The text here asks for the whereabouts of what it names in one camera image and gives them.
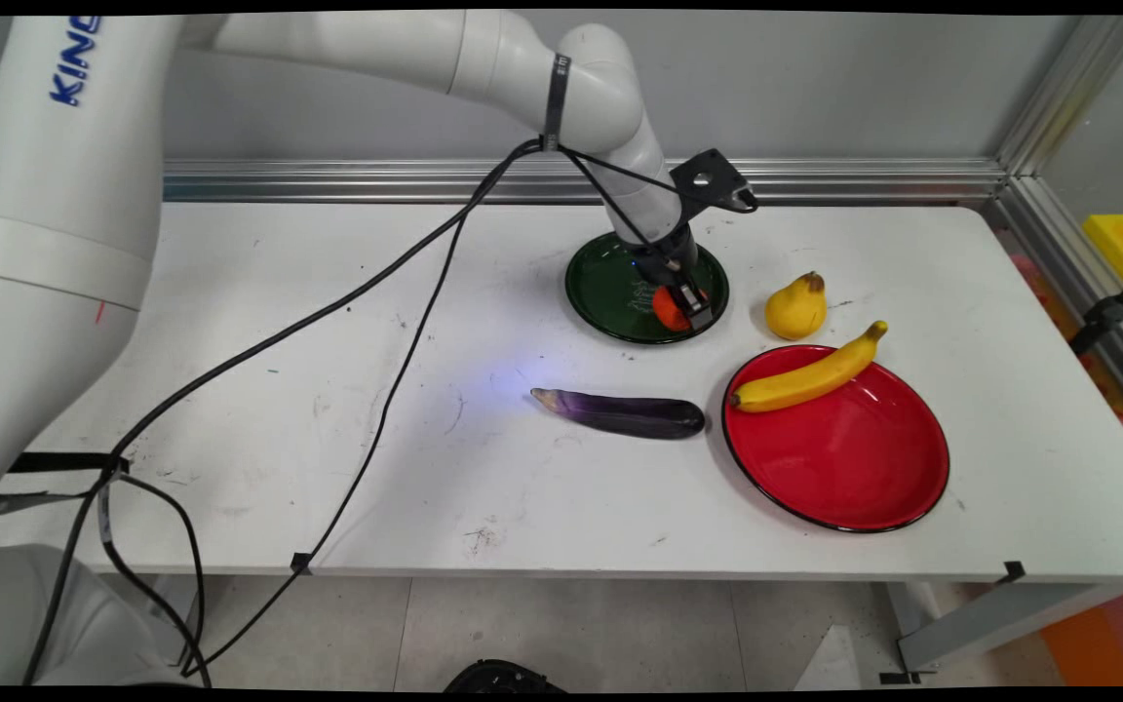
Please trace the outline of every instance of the floor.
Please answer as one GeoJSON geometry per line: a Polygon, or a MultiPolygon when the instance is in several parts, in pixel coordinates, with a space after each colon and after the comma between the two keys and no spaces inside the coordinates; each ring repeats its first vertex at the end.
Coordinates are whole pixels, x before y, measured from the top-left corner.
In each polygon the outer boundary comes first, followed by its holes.
{"type": "MultiPolygon", "coordinates": [[[[282,578],[210,577],[203,648],[282,578]]],[[[303,577],[210,666],[219,687],[438,692],[504,658],[567,692],[792,690],[831,624],[860,686],[900,671],[882,585],[526,578],[303,577]]],[[[1038,635],[924,676],[928,687],[1060,684],[1038,635]]]]}

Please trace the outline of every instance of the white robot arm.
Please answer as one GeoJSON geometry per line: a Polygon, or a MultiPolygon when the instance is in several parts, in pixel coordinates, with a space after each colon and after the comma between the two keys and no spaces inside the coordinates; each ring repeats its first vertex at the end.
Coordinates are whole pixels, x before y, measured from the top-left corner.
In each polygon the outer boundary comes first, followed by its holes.
{"type": "MultiPolygon", "coordinates": [[[[538,133],[556,57],[504,10],[15,19],[0,63],[0,478],[133,334],[158,234],[162,94],[177,46],[401,80],[503,108],[538,133]]],[[[672,183],[620,37],[581,26],[558,52],[573,60],[560,142],[672,183]]],[[[674,192],[592,170],[646,239],[681,224],[674,192]]],[[[0,684],[21,680],[40,628],[57,554],[39,548],[0,550],[0,684]]],[[[175,678],[137,614],[74,571],[39,681],[175,678]]]]}

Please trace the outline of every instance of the eggplant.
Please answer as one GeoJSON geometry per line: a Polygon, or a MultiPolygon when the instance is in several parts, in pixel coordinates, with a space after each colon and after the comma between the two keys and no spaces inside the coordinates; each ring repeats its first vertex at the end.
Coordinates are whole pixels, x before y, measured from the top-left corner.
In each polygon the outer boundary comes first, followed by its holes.
{"type": "Polygon", "coordinates": [[[685,400],[584,395],[542,388],[532,388],[531,396],[573,422],[641,439],[686,439],[705,428],[705,413],[685,400]]]}

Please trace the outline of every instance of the red plate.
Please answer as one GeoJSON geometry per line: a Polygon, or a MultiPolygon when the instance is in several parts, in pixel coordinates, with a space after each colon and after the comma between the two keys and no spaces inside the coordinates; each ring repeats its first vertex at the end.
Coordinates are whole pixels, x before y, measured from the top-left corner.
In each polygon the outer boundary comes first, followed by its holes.
{"type": "MultiPolygon", "coordinates": [[[[834,350],[784,346],[743,364],[745,382],[793,372],[834,350]]],[[[948,487],[948,440],[926,403],[894,373],[869,364],[829,394],[794,408],[740,412],[723,404],[722,431],[758,489],[810,522],[856,532],[904,528],[948,487]]]]}

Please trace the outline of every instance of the white table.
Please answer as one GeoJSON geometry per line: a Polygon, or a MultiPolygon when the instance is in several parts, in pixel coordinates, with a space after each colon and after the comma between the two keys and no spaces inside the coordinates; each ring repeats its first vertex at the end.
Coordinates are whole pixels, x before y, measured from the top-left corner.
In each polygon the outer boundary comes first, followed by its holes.
{"type": "MultiPolygon", "coordinates": [[[[454,211],[165,206],[133,343],[31,449],[108,450],[162,396],[360,284],[454,211]]],[[[1050,595],[999,631],[1123,592],[1122,427],[979,215],[705,212],[692,228],[727,268],[730,306],[710,331],[663,347],[599,334],[566,302],[570,254],[608,228],[604,210],[585,206],[472,215],[377,456],[313,573],[995,582],[1020,560],[1025,576],[989,596],[1032,583],[1050,595]],[[926,400],[948,437],[948,490],[910,528],[850,535],[796,519],[748,483],[713,422],[731,373],[784,344],[764,326],[767,294],[811,270],[842,306],[809,341],[839,346],[886,320],[878,363],[926,400]],[[540,409],[530,388],[681,396],[710,426],[681,443],[601,434],[540,409]]],[[[294,551],[313,546],[365,456],[447,243],[202,388],[129,450],[133,474],[189,510],[207,573],[289,573],[294,551]]],[[[0,491],[91,480],[12,475],[0,491]]],[[[134,567],[191,568],[165,503],[128,485],[112,503],[134,567]]],[[[74,508],[0,517],[0,546],[62,545],[74,508]]],[[[93,523],[77,556],[110,569],[93,523]]],[[[956,653],[931,639],[940,632],[980,639],[958,635],[955,619],[939,626],[949,618],[913,635],[930,639],[924,657],[905,639],[910,665],[956,653]]],[[[989,635],[993,617],[979,619],[989,635]]]]}

